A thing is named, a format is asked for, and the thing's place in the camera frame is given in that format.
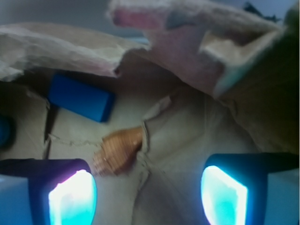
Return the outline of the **glowing blue gripper right finger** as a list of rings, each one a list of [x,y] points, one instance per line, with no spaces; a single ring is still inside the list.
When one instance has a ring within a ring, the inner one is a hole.
[[[211,225],[297,225],[299,156],[213,154],[204,164],[201,200]]]

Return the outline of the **glowing blue gripper left finger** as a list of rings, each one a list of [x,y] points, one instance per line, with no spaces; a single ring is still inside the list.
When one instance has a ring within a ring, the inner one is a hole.
[[[91,225],[96,207],[96,181],[83,159],[0,162],[2,225]]]

